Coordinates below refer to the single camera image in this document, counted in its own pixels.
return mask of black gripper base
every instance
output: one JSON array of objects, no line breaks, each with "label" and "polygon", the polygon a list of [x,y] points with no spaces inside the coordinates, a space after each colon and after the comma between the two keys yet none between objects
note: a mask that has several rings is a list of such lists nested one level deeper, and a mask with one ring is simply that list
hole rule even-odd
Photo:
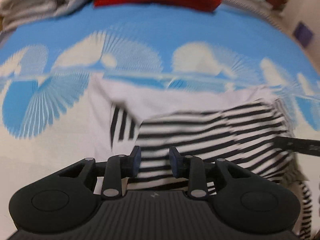
[{"label": "black gripper base", "polygon": [[255,235],[221,222],[205,201],[182,191],[128,191],[105,200],[84,225],[65,233],[37,235],[19,230],[10,240],[298,240],[289,231]]}]

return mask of wall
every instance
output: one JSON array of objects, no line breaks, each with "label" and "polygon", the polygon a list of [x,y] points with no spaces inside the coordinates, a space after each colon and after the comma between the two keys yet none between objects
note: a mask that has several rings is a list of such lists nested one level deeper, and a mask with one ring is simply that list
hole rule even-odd
[{"label": "wall", "polygon": [[320,66],[320,0],[289,0],[285,7],[283,23],[292,33],[298,22],[303,21],[314,33],[306,48],[316,65]]}]

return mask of black ruler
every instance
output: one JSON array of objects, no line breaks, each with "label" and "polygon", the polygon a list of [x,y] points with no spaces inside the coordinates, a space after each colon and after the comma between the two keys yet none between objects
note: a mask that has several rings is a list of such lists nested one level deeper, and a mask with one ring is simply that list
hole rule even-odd
[{"label": "black ruler", "polygon": [[320,157],[320,141],[277,136],[276,148]]}]

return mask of black and white striped fabric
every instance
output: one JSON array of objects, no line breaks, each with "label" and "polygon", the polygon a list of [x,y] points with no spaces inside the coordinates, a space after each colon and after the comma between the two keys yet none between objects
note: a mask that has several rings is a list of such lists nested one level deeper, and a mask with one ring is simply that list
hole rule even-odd
[{"label": "black and white striped fabric", "polygon": [[299,182],[299,186],[302,191],[302,223],[300,228],[299,238],[302,240],[309,240],[311,238],[311,223],[312,223],[312,200],[311,200],[311,192],[307,185],[303,182]]},{"label": "black and white striped fabric", "polygon": [[128,112],[112,104],[112,121],[110,127],[111,147],[121,142],[127,143],[137,138],[139,127]]},{"label": "black and white striped fabric", "polygon": [[[127,189],[187,190],[187,179],[172,176],[170,146],[175,146],[181,155],[198,156],[205,162],[225,158],[276,183],[284,177],[289,178],[286,174],[290,167],[295,167],[292,165],[294,155],[274,148],[272,142],[277,135],[290,135],[287,120],[278,111],[279,104],[269,106],[262,101],[254,101],[219,112],[178,112],[158,116],[135,128],[136,139],[131,139],[130,132],[126,133],[131,130],[126,127],[128,123],[131,126],[132,119],[126,111],[114,107],[111,124],[113,147],[133,141],[142,150],[139,174],[128,180]],[[294,168],[290,169],[292,177],[295,172]],[[207,181],[207,186],[208,191],[215,194],[212,180]],[[309,212],[311,198],[308,192],[304,197],[303,209]],[[302,239],[310,237],[307,233],[310,223],[311,217],[306,214],[301,225]]]}]

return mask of blue cloud-patterned fabric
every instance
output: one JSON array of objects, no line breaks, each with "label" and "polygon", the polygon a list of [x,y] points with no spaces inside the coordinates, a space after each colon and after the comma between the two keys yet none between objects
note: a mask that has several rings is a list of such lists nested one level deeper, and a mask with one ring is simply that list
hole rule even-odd
[{"label": "blue cloud-patterned fabric", "polygon": [[203,13],[90,4],[20,27],[0,50],[3,125],[16,138],[41,134],[81,98],[91,72],[160,90],[223,93],[266,85],[283,99],[295,128],[320,132],[320,78],[301,49],[268,23],[225,5]]}]

